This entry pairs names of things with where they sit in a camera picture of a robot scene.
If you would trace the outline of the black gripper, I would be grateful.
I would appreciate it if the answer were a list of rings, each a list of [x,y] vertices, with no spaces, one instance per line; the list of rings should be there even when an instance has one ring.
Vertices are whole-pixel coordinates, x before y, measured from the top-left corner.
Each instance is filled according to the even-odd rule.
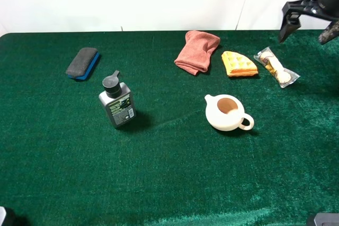
[[[301,27],[299,17],[308,15],[318,19],[332,21],[319,35],[321,45],[328,43],[339,35],[338,0],[298,0],[286,2],[282,8],[283,21],[279,32],[279,42]]]

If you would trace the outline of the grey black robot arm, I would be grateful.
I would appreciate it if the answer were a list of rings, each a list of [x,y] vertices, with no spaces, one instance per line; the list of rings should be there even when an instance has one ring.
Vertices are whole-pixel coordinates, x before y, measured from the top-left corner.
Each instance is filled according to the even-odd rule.
[[[299,17],[307,15],[330,21],[319,35],[318,41],[324,45],[338,38],[338,0],[298,0],[286,2],[282,8],[283,19],[279,32],[279,42],[285,42],[290,34],[301,27]]]

